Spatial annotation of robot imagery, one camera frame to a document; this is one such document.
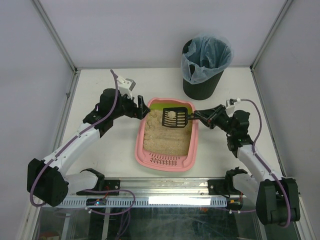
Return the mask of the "black litter scoop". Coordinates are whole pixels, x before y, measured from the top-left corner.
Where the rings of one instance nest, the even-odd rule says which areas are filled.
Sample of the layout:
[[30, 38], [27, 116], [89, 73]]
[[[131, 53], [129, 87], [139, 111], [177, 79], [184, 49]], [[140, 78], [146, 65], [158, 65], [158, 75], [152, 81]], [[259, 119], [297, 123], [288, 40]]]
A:
[[[176, 117], [174, 119], [169, 119], [167, 113], [169, 111], [174, 111]], [[186, 107], [167, 107], [162, 110], [162, 121], [161, 125], [166, 128], [171, 129], [182, 129], [188, 125], [189, 121], [194, 121], [194, 114], [188, 114], [188, 108]]]

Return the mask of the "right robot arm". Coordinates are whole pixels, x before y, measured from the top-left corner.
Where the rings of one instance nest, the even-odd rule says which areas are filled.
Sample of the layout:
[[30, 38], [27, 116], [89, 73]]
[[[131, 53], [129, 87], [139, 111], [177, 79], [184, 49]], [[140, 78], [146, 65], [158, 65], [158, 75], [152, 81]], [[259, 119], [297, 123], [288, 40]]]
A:
[[209, 129], [218, 127], [225, 132], [228, 149], [249, 170], [249, 173], [237, 170], [232, 176], [231, 186], [255, 204], [255, 212], [263, 225], [285, 228], [300, 220], [297, 182], [273, 170], [259, 154], [255, 141], [248, 134], [249, 112], [236, 110], [229, 116], [227, 108], [219, 105], [195, 110], [193, 117]]

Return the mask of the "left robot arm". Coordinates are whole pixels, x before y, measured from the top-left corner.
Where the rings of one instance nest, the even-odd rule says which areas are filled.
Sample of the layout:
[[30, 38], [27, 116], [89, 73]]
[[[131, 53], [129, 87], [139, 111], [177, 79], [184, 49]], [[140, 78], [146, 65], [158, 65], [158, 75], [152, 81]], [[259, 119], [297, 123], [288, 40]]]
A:
[[27, 186], [32, 205], [34, 197], [44, 204], [56, 207], [66, 196], [77, 193], [97, 194], [105, 190], [104, 174], [87, 168], [77, 174], [68, 175], [73, 163], [93, 143], [113, 127], [122, 116], [142, 120], [150, 112], [144, 98], [138, 95], [137, 102], [128, 94], [114, 88], [105, 89], [99, 102], [88, 113], [77, 131], [69, 140], [42, 160], [34, 158], [27, 167]]

